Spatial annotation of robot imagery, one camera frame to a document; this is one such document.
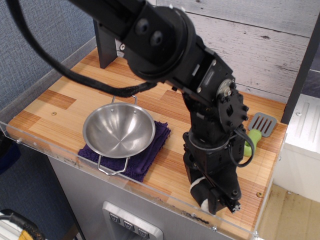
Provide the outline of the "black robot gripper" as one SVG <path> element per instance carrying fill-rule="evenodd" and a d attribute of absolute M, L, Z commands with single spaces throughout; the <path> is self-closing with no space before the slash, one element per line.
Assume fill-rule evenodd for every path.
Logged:
<path fill-rule="evenodd" d="M 192 131 L 183 134 L 183 161 L 190 183 L 189 191 L 204 193 L 208 185 L 208 211 L 213 215 L 224 208 L 232 214 L 241 209 L 239 200 L 242 193 L 237 168 L 246 166 L 241 163 L 246 137 L 243 127 L 237 127 L 213 145 L 197 139 Z"/>

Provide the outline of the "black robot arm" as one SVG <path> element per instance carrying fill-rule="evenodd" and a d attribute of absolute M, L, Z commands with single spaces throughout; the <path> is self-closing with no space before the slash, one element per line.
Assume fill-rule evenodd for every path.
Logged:
<path fill-rule="evenodd" d="M 145 0 L 74 4 L 124 44 L 124 57 L 136 76 L 181 91 L 191 121 L 183 134 L 190 193 L 212 214 L 223 208 L 238 211 L 242 193 L 236 169 L 245 166 L 248 107 L 232 70 L 205 46 L 181 9 L 154 7 Z"/>

